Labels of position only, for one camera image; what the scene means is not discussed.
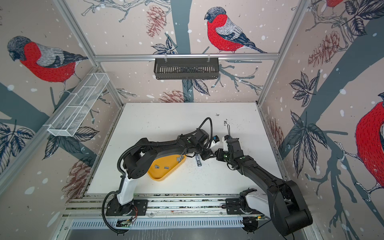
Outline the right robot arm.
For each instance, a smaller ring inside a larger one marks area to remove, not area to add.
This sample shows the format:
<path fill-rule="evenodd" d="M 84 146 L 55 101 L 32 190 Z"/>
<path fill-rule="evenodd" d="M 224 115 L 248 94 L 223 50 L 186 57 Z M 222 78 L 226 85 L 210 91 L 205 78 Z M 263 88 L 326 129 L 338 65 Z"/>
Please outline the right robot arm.
<path fill-rule="evenodd" d="M 244 155 L 237 138 L 226 135 L 224 148 L 215 152 L 218 161 L 230 170 L 252 180 L 262 191 L 249 188 L 238 199 L 226 199 L 224 208 L 230 215 L 259 212 L 269 218 L 276 230 L 287 236 L 313 224 L 313 217 L 299 186 L 284 181 L 262 168 L 252 157 Z"/>

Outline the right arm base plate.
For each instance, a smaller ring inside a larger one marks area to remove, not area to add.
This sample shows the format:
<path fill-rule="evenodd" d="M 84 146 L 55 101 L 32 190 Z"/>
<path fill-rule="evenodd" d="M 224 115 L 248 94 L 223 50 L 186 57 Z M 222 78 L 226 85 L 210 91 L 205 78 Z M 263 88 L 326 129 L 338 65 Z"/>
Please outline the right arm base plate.
<path fill-rule="evenodd" d="M 263 213 L 246 207 L 245 203 L 236 198 L 225 199 L 221 208 L 226 210 L 227 215 L 263 215 Z"/>

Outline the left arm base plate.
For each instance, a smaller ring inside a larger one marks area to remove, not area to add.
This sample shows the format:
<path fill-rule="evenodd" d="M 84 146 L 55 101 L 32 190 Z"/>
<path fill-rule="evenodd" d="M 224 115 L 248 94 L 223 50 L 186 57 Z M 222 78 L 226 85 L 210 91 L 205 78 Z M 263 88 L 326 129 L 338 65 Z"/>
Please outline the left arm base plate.
<path fill-rule="evenodd" d="M 121 205 L 117 199 L 112 199 L 106 207 L 106 216 L 145 216 L 148 207 L 148 200 L 132 200 Z"/>

